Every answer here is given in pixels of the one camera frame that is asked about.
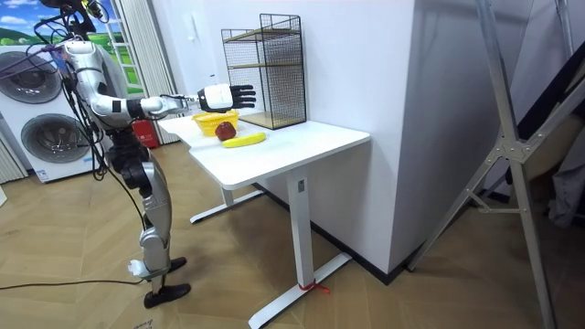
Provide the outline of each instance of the dryer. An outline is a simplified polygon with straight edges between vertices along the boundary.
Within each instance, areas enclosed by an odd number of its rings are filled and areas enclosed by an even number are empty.
[[[24,58],[27,48],[0,47],[0,69]],[[51,60],[40,53],[4,74],[29,70],[0,80],[0,112],[41,182],[89,172],[95,161]]]

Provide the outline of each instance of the grid basket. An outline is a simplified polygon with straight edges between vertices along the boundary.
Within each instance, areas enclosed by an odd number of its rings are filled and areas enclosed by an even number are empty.
[[[306,122],[301,18],[261,14],[261,28],[223,29],[231,85],[250,84],[256,107],[239,119],[269,129]]]

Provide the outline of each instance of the robot leg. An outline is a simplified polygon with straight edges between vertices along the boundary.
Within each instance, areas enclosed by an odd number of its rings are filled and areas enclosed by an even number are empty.
[[[149,160],[122,170],[124,180],[128,183],[131,177],[143,198],[146,230],[140,235],[140,246],[148,273],[142,277],[152,284],[152,291],[144,296],[145,308],[179,299],[191,290],[189,284],[165,285],[166,274],[185,265],[186,259],[170,260],[171,197],[160,166],[151,155]]]

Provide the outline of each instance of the white table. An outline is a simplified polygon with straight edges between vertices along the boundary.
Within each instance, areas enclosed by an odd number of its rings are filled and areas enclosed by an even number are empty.
[[[238,136],[264,132],[266,141],[228,149],[221,145],[218,138],[204,137],[190,117],[160,121],[158,124],[191,146],[189,154],[221,187],[224,204],[193,216],[191,223],[262,194],[255,191],[234,199],[232,190],[286,173],[299,284],[254,314],[249,320],[251,328],[260,328],[310,290],[302,287],[312,287],[314,282],[319,283],[351,260],[347,254],[341,253],[317,271],[313,269],[306,165],[369,141],[369,133],[319,122],[305,122],[271,131],[240,121]]]

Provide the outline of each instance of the window landscape view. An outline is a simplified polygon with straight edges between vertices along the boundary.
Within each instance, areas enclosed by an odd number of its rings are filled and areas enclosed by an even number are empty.
[[[101,0],[100,3],[109,13],[111,19],[115,18],[114,10],[110,0]],[[0,46],[23,46],[41,43],[41,39],[35,35],[34,25],[43,18],[53,17],[59,14],[56,8],[48,8],[40,4],[38,0],[7,0],[3,2],[2,14],[0,16]],[[113,59],[119,64],[129,64],[131,67],[122,66],[127,81],[128,93],[142,93],[143,90],[139,88],[140,80],[136,75],[136,69],[133,66],[132,57],[129,54],[129,49],[126,46],[115,46],[107,33],[106,26],[97,18],[91,18],[93,25],[96,26],[96,33],[89,34],[91,41],[101,45]],[[52,25],[55,29],[60,28],[59,25]],[[119,23],[109,24],[112,30],[113,42],[125,42],[122,30]],[[58,33],[54,33],[49,27],[42,26],[39,33],[47,40],[51,39],[53,35],[53,42],[58,42],[63,37]]]

